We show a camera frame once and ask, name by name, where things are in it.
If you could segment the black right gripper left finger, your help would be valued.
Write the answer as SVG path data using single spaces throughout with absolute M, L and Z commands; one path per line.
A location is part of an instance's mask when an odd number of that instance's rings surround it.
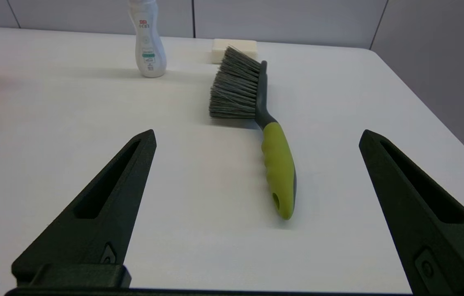
M 12 263 L 17 288 L 128 288 L 125 256 L 157 143 L 134 137 Z

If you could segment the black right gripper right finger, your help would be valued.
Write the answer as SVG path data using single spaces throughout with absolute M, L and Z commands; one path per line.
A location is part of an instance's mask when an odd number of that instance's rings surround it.
M 464 206 L 386 137 L 358 144 L 415 295 L 464 295 Z

